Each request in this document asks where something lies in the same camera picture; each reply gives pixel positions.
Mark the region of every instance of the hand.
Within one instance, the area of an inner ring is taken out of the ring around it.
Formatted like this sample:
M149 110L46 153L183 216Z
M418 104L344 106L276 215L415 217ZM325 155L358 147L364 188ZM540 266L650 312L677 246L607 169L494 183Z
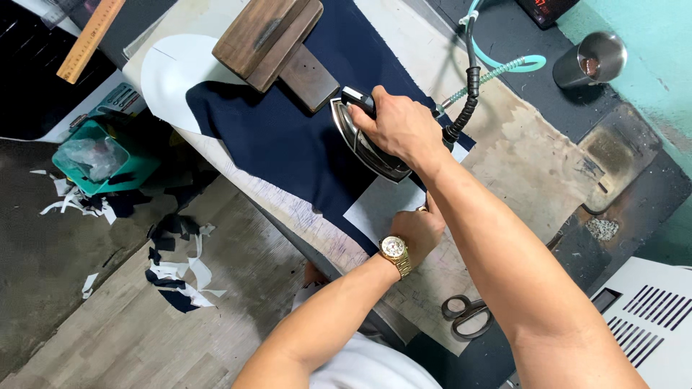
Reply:
M416 171L440 153L449 154L442 144L442 129L427 107L406 96L392 96L382 86L372 90L372 98L377 121L354 105L349 106L348 113L355 126L382 150Z
M433 196L430 192L426 194L428 198L428 211L401 211L394 216L390 233L396 235L406 242L408 247L408 260L411 267L420 265L430 252L437 247L442 233L444 232L445 222L440 213Z

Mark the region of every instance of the stainless steel cup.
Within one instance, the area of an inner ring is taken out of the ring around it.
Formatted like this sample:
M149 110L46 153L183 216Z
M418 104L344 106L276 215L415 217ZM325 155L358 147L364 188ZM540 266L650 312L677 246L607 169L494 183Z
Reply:
M562 88L609 82L627 63L627 49L614 33L597 31L566 52L553 66L553 79Z

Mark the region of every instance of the scissors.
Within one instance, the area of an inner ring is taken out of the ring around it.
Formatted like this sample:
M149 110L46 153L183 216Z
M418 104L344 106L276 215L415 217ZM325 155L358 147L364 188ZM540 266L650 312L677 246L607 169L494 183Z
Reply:
M461 311L453 311L449 309L449 302L453 300L458 300L464 303L464 309ZM488 312L488 320L485 322L483 327L472 334L462 334L459 332L459 327L465 322L469 321L471 318L476 317L482 312ZM471 301L468 297L463 294L452 296L442 303L442 315L449 319L454 320L452 322L452 331L463 339L475 339L478 336L485 334L485 331L490 328L495 321L493 314L488 310L488 306L483 300Z

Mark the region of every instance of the wooden ruler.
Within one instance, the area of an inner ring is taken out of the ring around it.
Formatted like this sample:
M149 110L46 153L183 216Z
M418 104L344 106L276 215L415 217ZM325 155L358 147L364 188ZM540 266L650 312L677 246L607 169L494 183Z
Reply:
M57 71L60 78L66 80L70 84L77 82L80 74L91 59L91 56L96 52L98 44L106 35L108 27L111 26L113 20L120 12L125 0L101 0L96 7L93 15L86 23L84 30L77 38L70 53L62 62L62 66Z

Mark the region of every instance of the green spiral hose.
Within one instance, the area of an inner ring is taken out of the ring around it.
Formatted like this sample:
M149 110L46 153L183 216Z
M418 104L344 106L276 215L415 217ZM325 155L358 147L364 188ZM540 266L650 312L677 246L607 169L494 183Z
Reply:
M498 77L500 74L503 74L506 71L510 71L511 69L516 68L517 66L521 66L524 63L526 63L526 59L524 57L518 58L510 63L504 64L500 67L494 68L492 72L490 73L485 73L484 75L481 76L480 78L480 84L483 85L486 82L492 80L495 77ZM460 98L466 96L468 93L468 87L463 88L461 91L458 91L457 93L454 93L452 97L448 98L442 103L443 108L448 108L450 105L454 104L459 100Z

